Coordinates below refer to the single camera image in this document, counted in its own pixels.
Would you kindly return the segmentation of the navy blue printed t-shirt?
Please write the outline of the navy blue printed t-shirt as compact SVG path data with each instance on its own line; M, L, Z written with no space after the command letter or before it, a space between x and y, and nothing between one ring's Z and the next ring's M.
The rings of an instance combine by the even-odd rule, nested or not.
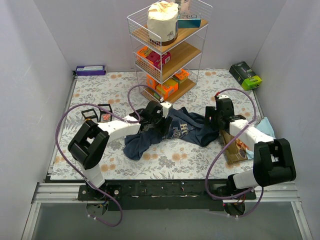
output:
M203 115L189 112L185 107L171 109L169 116L172 117L172 122L168 134L164 137L161 137L160 133L153 129L126 136L123 149L125 156L131 160L138 161L151 145L171 139L182 139L186 142L206 147L219 136L219 130L212 130L205 126L205 117Z

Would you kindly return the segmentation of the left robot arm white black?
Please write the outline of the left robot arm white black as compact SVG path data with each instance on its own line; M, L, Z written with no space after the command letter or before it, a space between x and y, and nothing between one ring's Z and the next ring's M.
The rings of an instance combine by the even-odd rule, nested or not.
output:
M122 137L135 135L146 129L154 129L161 136L165 135L172 122L169 116L173 104L165 101L150 101L146 108L124 117L124 120L113 120L95 123L86 120L68 145L68 151L78 161L84 179L90 184L89 194L95 200L106 196L105 179L99 167L107 143Z

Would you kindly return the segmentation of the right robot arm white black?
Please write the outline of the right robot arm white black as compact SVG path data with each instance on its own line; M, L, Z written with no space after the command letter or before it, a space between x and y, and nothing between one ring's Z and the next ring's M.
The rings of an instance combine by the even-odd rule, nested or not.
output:
M258 186L267 187L296 179L289 141L268 136L251 125L244 116L236 115L228 96L217 97L215 106L206 106L205 121L253 150L253 168L227 178L226 192L230 198L237 199Z

